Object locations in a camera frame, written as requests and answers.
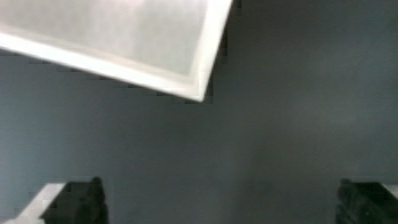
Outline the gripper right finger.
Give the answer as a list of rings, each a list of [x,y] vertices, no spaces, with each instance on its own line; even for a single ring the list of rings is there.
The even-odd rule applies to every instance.
[[[398,224],[398,183],[341,180],[334,224]]]

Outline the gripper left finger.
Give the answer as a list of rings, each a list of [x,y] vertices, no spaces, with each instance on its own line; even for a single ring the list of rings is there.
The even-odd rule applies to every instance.
[[[48,183],[5,224],[110,224],[101,178]]]

